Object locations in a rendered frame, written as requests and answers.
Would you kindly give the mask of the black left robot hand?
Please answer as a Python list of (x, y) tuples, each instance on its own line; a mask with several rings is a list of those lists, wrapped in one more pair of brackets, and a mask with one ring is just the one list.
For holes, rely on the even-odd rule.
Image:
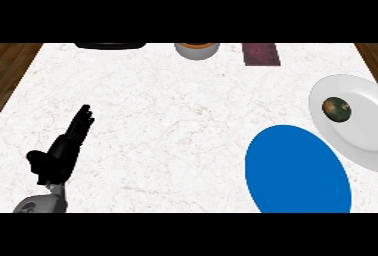
[(26, 153), (31, 172), (38, 176), (38, 185), (59, 185), (68, 181), (93, 122), (90, 106), (84, 104), (72, 118), (66, 132), (57, 136), (49, 151), (32, 150)]

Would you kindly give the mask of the blue plate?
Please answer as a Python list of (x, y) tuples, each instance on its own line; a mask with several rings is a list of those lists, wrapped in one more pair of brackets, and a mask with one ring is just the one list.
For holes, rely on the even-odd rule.
[(348, 213), (351, 189), (329, 146), (291, 125), (266, 128), (245, 155), (245, 179), (263, 213)]

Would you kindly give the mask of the dark green squash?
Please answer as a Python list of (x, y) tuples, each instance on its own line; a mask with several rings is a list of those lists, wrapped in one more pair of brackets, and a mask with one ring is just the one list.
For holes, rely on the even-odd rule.
[(351, 116), (348, 103), (338, 97), (329, 97), (322, 103), (322, 111), (333, 122), (345, 122)]

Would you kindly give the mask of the white plate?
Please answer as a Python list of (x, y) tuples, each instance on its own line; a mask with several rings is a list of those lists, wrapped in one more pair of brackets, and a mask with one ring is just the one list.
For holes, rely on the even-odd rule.
[[(345, 102), (350, 114), (335, 122), (325, 114), (326, 100)], [(314, 84), (308, 96), (314, 126), (341, 155), (378, 172), (378, 84), (353, 75), (331, 75)]]

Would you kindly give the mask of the black pan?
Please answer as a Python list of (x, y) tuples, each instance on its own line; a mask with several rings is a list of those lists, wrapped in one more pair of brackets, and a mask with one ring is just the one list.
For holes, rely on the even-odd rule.
[(74, 43), (78, 48), (94, 50), (128, 50), (142, 48), (146, 43)]

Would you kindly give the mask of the grey pot with orange rim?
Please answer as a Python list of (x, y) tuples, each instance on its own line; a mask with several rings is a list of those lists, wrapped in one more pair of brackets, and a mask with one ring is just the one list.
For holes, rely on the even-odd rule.
[(218, 43), (189, 44), (176, 43), (176, 51), (181, 57), (189, 60), (205, 60), (208, 59), (218, 50)]

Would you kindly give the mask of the maroon box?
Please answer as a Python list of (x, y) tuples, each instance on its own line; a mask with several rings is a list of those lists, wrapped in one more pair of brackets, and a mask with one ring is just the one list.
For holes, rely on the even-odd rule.
[(279, 66), (280, 60), (273, 43), (243, 43), (243, 63), (246, 66)]

